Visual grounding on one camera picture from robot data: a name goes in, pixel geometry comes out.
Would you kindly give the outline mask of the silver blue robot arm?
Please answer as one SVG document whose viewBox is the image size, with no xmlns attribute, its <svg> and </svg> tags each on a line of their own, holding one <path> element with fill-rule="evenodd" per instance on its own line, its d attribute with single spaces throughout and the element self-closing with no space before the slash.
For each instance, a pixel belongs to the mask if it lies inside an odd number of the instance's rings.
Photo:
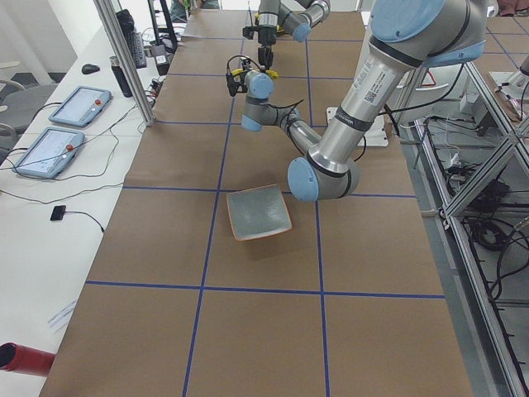
<svg viewBox="0 0 529 397">
<path fill-rule="evenodd" d="M 303 7 L 301 12 L 295 12 L 280 0 L 266 0 L 260 2 L 257 23 L 257 34 L 260 48 L 258 61 L 265 69 L 270 69 L 273 60 L 273 46 L 277 41 L 278 28 L 282 28 L 297 42 L 304 42 L 312 28 L 324 21 L 330 14 L 329 1 L 297 1 Z"/>
<path fill-rule="evenodd" d="M 288 186 L 300 201 L 339 199 L 360 179 L 351 159 L 402 77 L 420 67 L 458 65 L 479 58 L 487 25 L 485 1 L 377 1 L 370 14 L 369 53 L 353 84 L 318 135 L 294 106 L 269 101 L 274 84 L 262 65 L 244 64 L 231 93 L 241 89 L 241 124 L 250 131 L 280 127 L 300 151 L 288 167 Z"/>
</svg>

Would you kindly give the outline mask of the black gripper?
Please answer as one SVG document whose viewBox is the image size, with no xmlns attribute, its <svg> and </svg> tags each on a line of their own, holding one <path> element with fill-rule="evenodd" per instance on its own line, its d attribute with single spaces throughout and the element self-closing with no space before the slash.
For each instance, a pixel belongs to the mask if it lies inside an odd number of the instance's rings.
<svg viewBox="0 0 529 397">
<path fill-rule="evenodd" d="M 250 58 L 244 58 L 241 60 L 241 73 L 245 74 L 252 71 L 254 61 Z"/>
<path fill-rule="evenodd" d="M 258 61 L 262 66 L 272 66 L 274 61 L 273 45 L 276 44 L 276 37 L 260 37 L 258 39 L 260 48 L 258 49 Z"/>
</svg>

